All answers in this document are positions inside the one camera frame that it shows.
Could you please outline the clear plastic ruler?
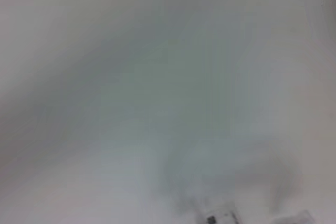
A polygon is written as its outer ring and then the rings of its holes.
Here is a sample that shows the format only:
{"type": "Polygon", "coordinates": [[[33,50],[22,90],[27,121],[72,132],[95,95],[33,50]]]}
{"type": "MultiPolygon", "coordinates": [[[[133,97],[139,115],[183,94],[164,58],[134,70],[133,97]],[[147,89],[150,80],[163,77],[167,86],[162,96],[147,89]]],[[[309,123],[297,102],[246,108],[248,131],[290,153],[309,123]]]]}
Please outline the clear plastic ruler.
{"type": "Polygon", "coordinates": [[[233,201],[212,205],[202,215],[202,224],[244,224],[233,201]]]}

